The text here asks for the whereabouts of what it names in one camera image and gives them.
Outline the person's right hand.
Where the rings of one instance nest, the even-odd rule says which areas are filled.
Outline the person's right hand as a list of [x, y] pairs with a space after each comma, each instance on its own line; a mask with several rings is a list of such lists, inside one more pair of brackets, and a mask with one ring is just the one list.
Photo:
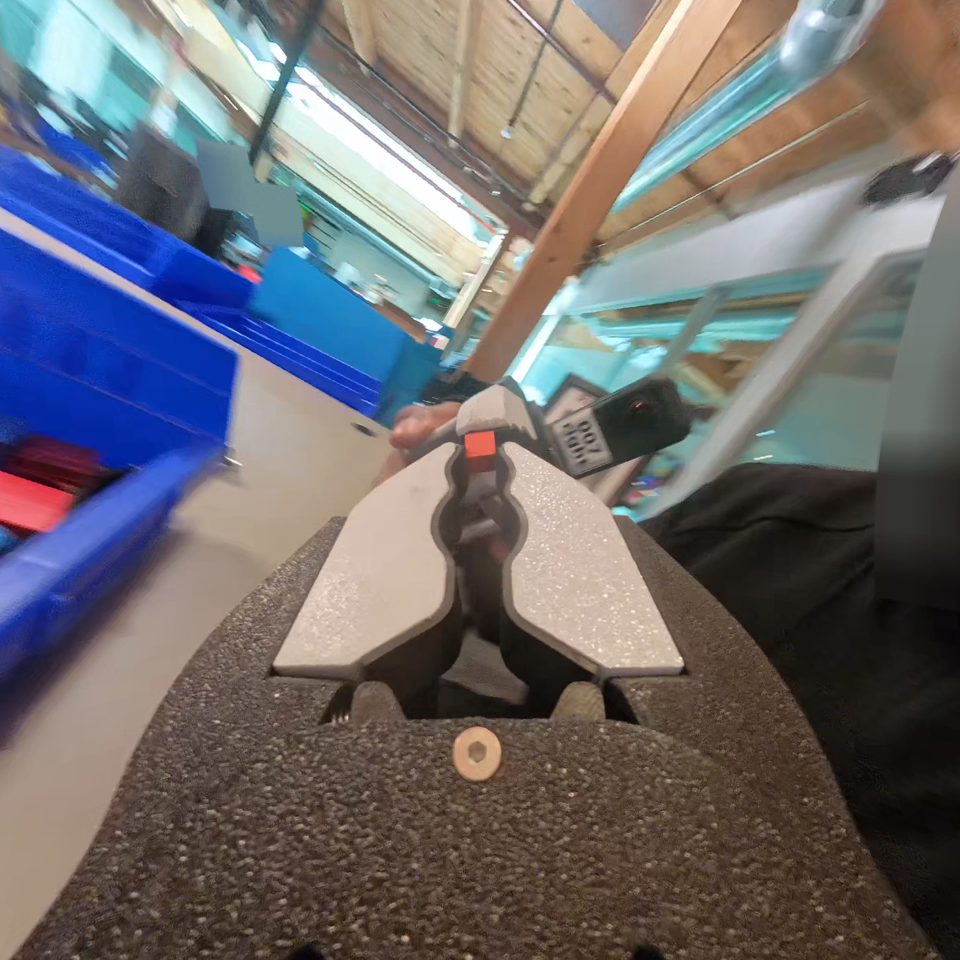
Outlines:
[[397, 412], [390, 429], [390, 447], [393, 450], [414, 450], [425, 443], [436, 431], [455, 422], [461, 402], [445, 401], [437, 404], [412, 404]]

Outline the medium blue bin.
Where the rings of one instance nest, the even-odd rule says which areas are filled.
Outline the medium blue bin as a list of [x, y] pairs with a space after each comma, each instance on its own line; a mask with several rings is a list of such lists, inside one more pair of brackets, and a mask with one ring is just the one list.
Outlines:
[[181, 246], [157, 268], [146, 290], [171, 304], [245, 309], [257, 286], [192, 246]]

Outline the black cabinet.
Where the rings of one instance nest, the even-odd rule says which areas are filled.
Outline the black cabinet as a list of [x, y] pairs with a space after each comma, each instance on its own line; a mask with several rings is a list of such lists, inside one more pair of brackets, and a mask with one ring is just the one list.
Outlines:
[[142, 122], [128, 139], [115, 199], [124, 209], [191, 246], [210, 208], [196, 159]]

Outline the person's black jacket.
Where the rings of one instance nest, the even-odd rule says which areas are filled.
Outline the person's black jacket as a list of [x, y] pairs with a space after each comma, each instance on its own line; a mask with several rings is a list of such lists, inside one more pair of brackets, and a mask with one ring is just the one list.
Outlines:
[[877, 597], [876, 487], [873, 472], [740, 463], [638, 526], [763, 651], [877, 866], [957, 959], [958, 612]]

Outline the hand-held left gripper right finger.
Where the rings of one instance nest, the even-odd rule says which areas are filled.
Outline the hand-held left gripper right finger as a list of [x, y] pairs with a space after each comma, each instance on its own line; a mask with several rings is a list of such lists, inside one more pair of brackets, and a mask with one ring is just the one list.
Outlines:
[[681, 651], [612, 511], [515, 441], [500, 459], [514, 534], [499, 638], [510, 671], [541, 701], [574, 682], [682, 675]]

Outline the silver ventilation duct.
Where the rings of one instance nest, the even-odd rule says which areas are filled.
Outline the silver ventilation duct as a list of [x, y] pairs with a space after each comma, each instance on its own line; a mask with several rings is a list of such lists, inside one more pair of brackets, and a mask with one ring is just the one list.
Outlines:
[[811, 80], [842, 65], [858, 48], [885, 1], [799, 1], [778, 42], [778, 62]]

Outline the blue divided bin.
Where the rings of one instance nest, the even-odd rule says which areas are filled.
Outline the blue divided bin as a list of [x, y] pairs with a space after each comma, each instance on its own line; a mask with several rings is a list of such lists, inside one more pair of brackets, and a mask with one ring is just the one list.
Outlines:
[[153, 258], [160, 248], [149, 224], [5, 146], [1, 206], [136, 286], [152, 288], [157, 274]]

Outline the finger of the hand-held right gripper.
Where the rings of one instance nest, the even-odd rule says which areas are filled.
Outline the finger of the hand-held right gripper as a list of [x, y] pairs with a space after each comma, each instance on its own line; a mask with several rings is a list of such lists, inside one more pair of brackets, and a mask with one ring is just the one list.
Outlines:
[[487, 433], [493, 434], [498, 445], [538, 445], [543, 440], [536, 407], [512, 379], [490, 385], [463, 402], [455, 433], [462, 444], [468, 436]]
[[512, 544], [519, 530], [519, 514], [495, 472], [469, 474], [457, 501], [457, 544], [472, 544], [489, 538], [505, 538]]

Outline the dark red ribbed box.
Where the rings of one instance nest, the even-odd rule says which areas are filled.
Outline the dark red ribbed box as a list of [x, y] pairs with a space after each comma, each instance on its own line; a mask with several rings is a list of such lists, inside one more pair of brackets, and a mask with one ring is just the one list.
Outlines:
[[19, 438], [6, 447], [1, 469], [5, 474], [69, 494], [89, 489], [102, 474], [96, 451], [36, 435]]

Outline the large blue plastic bin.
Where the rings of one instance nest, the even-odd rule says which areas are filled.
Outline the large blue plastic bin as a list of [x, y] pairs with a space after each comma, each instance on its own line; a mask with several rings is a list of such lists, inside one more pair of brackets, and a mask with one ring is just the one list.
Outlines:
[[96, 451], [53, 530], [2, 526], [2, 748], [73, 655], [170, 552], [175, 511], [236, 474], [236, 352], [2, 229], [2, 453], [26, 436]]

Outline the stacked low blue bins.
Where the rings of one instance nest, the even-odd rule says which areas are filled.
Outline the stacked low blue bins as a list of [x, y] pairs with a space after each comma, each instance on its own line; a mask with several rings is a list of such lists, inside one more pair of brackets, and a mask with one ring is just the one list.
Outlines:
[[376, 419], [381, 382], [246, 310], [190, 301], [174, 306], [357, 413]]

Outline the wooden post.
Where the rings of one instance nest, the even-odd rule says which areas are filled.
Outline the wooden post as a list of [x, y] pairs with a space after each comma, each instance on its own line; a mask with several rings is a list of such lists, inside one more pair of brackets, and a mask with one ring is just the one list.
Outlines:
[[677, 3], [462, 365], [461, 377], [491, 383], [506, 373], [740, 6], [740, 1]]

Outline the blue bins in background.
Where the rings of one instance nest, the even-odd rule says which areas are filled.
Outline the blue bins in background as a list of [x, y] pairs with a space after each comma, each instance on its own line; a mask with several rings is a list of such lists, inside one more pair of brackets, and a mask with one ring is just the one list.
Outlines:
[[426, 330], [398, 324], [287, 247], [271, 253], [250, 312], [337, 370], [361, 375], [375, 394], [367, 416], [383, 426], [420, 398], [439, 366], [441, 352]]

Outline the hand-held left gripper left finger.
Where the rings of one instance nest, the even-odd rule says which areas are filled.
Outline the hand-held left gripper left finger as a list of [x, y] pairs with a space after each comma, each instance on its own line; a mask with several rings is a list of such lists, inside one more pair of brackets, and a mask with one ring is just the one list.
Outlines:
[[274, 656], [275, 675], [380, 682], [402, 703], [436, 685], [461, 645], [447, 543], [461, 459], [444, 442], [353, 508]]

